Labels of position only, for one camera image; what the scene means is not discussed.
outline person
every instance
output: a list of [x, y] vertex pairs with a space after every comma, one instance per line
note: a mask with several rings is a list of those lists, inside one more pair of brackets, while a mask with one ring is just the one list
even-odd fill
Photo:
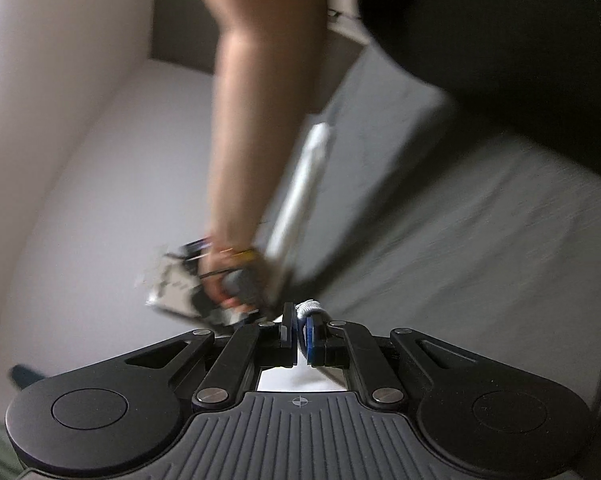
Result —
[[[203, 272], [240, 264], [319, 70], [327, 0], [204, 0], [221, 35]], [[601, 175], [601, 0], [359, 0], [391, 58]], [[239, 307], [221, 284], [208, 295]]]

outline hand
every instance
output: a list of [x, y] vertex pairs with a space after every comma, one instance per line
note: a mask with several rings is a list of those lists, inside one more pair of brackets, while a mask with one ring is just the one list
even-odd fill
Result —
[[[250, 251], [250, 256], [255, 258], [252, 259], [248, 264], [250, 266], [256, 266], [257, 273], [261, 280], [261, 283], [266, 283], [266, 267], [264, 265], [263, 257], [260, 253]], [[211, 245], [208, 252], [200, 259], [199, 274], [209, 272], [222, 271], [224, 269], [235, 269], [237, 267], [244, 267], [246, 264], [244, 256], [236, 254], [233, 250], [221, 250], [214, 244]], [[205, 293], [223, 308], [237, 308], [241, 312], [251, 312], [254, 310], [253, 305], [243, 304], [238, 298], [233, 298], [228, 295], [225, 291], [222, 281], [225, 278], [226, 273], [219, 272], [218, 274], [212, 274], [202, 279], [202, 286], [204, 287]]]

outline crosshair symbol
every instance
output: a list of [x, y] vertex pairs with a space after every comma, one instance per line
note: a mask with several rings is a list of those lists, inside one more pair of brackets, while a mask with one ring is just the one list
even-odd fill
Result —
[[292, 404], [294, 406], [298, 406], [299, 408], [306, 406], [308, 404], [308, 402], [309, 402], [309, 400], [306, 399], [305, 397], [296, 397], [295, 399], [292, 400]]

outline gray bed sheet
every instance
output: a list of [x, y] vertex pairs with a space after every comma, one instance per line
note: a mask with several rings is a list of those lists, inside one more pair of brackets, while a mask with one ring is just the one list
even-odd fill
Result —
[[315, 118], [325, 119], [336, 140], [291, 290], [312, 290], [367, 229], [367, 243], [315, 298], [332, 316], [376, 335], [408, 326], [591, 402], [601, 367], [601, 178], [464, 112], [373, 45]]

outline bare skin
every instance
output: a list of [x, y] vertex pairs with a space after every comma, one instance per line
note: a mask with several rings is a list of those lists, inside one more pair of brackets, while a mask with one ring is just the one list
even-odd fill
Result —
[[[202, 272], [235, 266], [252, 244], [282, 176], [314, 90], [327, 0], [204, 0], [221, 29], [208, 184], [213, 240]], [[221, 276], [208, 295], [239, 306]]]

